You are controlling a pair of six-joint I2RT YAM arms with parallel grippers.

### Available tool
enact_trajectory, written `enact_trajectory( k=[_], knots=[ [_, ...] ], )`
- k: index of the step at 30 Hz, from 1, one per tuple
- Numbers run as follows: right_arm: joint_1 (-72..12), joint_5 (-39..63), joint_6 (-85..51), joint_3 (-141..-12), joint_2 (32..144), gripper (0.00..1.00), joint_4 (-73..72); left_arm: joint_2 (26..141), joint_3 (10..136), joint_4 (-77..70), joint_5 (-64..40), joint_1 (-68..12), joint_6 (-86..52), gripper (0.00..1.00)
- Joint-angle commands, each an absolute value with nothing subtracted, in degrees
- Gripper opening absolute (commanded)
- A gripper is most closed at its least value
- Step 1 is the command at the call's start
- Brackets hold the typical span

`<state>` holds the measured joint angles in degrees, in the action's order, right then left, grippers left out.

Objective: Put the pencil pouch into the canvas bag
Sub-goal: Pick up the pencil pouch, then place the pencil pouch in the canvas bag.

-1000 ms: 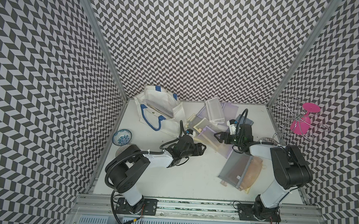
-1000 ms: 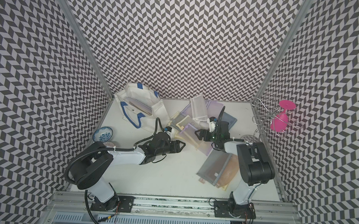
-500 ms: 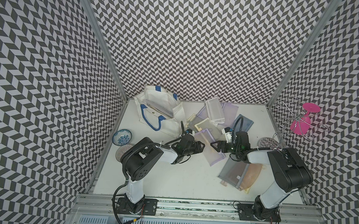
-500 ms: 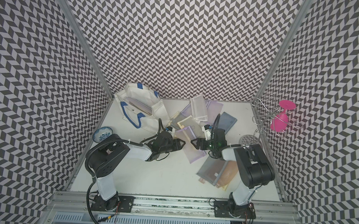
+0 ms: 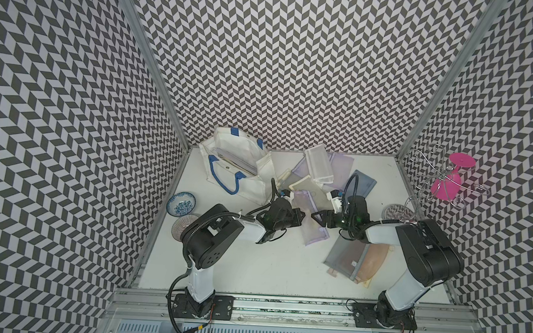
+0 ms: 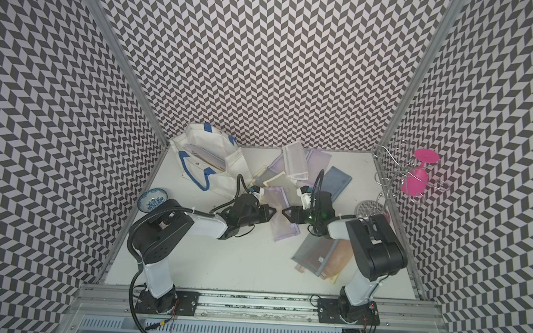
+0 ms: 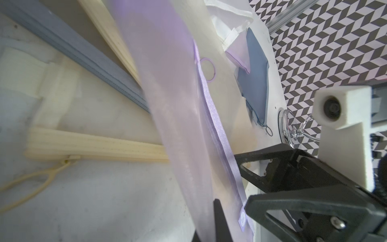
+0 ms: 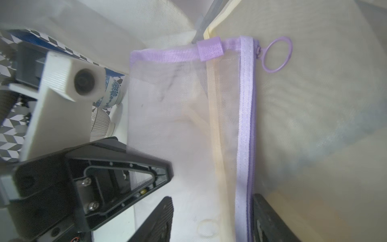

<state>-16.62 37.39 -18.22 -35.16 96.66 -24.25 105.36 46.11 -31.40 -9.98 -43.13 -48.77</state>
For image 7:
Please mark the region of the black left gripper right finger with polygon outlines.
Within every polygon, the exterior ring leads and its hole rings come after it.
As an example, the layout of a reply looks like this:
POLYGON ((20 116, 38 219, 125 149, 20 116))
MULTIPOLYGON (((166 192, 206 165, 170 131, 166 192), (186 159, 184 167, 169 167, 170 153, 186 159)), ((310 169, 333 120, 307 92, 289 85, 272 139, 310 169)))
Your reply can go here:
POLYGON ((334 185, 250 196, 247 215, 282 242, 385 242, 387 207, 359 188, 334 185), (295 232, 268 213, 289 210, 309 213, 295 232))

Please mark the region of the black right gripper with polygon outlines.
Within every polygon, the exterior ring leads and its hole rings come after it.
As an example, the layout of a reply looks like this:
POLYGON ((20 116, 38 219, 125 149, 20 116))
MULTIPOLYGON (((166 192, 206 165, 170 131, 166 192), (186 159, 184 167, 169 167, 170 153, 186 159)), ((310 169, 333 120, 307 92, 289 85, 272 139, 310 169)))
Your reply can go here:
MULTIPOLYGON (((309 188, 346 185, 360 189, 359 184, 345 177, 309 153, 287 144, 277 144, 261 150, 234 156, 241 176, 264 193, 296 191, 309 188)), ((375 188, 372 196, 387 204, 387 157, 373 173, 375 188)))

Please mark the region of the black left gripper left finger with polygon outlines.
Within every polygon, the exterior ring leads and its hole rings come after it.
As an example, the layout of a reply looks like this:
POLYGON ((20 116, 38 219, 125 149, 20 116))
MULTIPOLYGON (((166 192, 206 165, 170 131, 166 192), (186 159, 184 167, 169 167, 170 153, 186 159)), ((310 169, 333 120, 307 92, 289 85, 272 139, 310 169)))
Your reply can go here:
POLYGON ((233 242, 224 210, 219 199, 214 199, 215 238, 214 242, 233 242))

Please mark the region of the white canvas bag blue handles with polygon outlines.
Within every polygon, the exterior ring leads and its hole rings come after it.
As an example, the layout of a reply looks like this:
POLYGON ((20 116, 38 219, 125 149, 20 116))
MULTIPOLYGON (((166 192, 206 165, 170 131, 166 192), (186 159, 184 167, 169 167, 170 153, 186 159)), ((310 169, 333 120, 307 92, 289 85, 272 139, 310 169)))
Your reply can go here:
MULTIPOLYGON (((44 97, 31 81, 72 62, 1 16, 1 184, 55 166, 25 156, 44 97)), ((150 115, 83 67, 57 130, 159 144, 150 115)), ((25 204, 1 214, 3 242, 189 242, 194 226, 168 163, 79 160, 25 204)))

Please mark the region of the white mesh pencil pouch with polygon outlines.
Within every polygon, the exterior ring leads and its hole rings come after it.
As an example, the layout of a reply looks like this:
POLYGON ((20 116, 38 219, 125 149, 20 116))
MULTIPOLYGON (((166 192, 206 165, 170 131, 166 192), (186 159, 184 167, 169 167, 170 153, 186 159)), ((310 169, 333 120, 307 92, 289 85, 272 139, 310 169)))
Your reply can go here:
POLYGON ((253 12, 249 1, 205 0, 216 33, 221 39, 224 51, 253 22, 253 12))

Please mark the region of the purple mesh pouch bottom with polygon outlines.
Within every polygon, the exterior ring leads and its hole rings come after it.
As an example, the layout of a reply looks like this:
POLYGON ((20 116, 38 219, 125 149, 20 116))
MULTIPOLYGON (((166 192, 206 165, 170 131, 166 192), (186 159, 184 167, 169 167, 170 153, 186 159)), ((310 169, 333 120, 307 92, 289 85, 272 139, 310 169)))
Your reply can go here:
POLYGON ((204 1, 106 1, 135 62, 152 118, 196 232, 216 241, 214 200, 231 237, 254 224, 233 155, 254 134, 234 72, 204 1))

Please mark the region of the yellow trim mesh pouch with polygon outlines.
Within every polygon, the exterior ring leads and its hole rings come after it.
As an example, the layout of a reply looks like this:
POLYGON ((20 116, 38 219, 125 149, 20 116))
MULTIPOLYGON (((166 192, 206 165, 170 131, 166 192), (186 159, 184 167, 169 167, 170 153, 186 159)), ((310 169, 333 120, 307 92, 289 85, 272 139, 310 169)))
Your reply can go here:
POLYGON ((59 64, 44 64, 17 49, 6 49, 2 60, 1 87, 41 99, 41 106, 28 131, 26 157, 43 161, 59 160, 45 170, 23 175, 1 187, 9 190, 36 176, 45 182, 33 193, 1 209, 10 211, 41 193, 57 173, 79 159, 166 162, 160 145, 60 131, 57 125, 75 96, 79 74, 84 67, 63 54, 59 64))

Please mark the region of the blue mesh pouch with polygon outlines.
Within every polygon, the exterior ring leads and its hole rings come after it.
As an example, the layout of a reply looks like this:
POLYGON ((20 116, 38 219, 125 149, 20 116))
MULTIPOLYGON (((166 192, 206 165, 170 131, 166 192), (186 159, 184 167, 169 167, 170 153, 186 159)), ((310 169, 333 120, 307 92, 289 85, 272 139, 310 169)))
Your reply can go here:
POLYGON ((140 85, 77 1, 1 1, 1 13, 149 110, 140 85))

